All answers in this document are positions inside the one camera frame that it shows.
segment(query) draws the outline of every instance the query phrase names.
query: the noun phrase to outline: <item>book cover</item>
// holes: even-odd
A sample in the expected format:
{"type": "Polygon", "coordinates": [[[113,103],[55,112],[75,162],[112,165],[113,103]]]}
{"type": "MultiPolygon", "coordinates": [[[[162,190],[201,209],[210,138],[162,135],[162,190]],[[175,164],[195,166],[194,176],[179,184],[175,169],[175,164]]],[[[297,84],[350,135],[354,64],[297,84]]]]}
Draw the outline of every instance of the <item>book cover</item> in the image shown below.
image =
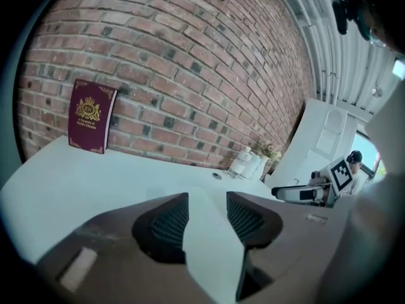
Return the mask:
{"type": "Polygon", "coordinates": [[[104,154],[117,90],[77,79],[70,98],[69,145],[104,154]]]}

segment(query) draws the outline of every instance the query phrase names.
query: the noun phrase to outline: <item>bright light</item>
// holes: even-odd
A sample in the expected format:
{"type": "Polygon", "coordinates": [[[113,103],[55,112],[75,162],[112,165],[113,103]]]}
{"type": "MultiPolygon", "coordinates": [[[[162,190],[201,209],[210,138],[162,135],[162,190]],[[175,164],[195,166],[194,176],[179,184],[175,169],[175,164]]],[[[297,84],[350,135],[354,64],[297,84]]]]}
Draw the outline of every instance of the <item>bright light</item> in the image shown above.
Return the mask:
{"type": "Polygon", "coordinates": [[[405,79],[405,64],[402,61],[396,60],[392,73],[399,77],[401,80],[405,79]]]}

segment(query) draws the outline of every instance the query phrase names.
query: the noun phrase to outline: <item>white countertop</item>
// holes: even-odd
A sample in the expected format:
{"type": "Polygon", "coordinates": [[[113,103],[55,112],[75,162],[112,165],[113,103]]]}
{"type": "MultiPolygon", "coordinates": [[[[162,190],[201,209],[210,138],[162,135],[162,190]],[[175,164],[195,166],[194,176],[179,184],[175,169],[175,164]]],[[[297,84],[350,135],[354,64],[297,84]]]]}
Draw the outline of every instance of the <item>white countertop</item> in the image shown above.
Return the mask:
{"type": "Polygon", "coordinates": [[[35,264],[74,229],[100,213],[188,192],[189,223],[183,245],[187,268],[218,303],[231,303],[243,246],[227,220],[227,191],[277,201],[260,181],[231,179],[220,170],[109,149],[99,155],[69,146],[67,137],[62,136],[14,173],[0,191],[0,210],[20,256],[35,264]],[[214,172],[222,180],[215,179],[214,172]],[[205,278],[212,276],[213,270],[215,282],[205,278]]]}

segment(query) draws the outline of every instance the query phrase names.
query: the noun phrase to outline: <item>ceiling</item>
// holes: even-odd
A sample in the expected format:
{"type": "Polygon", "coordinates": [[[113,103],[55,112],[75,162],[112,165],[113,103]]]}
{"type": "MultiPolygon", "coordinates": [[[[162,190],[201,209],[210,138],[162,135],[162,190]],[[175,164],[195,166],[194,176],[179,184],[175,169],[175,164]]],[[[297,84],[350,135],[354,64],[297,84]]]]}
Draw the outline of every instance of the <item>ceiling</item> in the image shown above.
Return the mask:
{"type": "Polygon", "coordinates": [[[317,98],[369,122],[399,82],[392,74],[396,54],[366,42],[353,22],[349,22],[347,35],[340,35],[332,0],[285,2],[308,45],[317,98]],[[374,97],[375,88],[382,92],[380,97],[374,97]]]}

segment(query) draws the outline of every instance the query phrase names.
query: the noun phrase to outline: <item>brick wall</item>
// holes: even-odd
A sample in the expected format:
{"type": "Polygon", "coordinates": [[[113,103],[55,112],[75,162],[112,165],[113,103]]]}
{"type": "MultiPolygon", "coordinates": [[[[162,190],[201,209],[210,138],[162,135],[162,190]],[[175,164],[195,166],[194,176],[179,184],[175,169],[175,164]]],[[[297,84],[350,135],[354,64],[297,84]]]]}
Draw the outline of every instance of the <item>brick wall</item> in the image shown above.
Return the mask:
{"type": "Polygon", "coordinates": [[[285,146],[311,93],[281,0],[57,0],[23,60],[26,158],[66,135],[76,78],[119,89],[108,148],[204,167],[259,137],[285,146]]]}

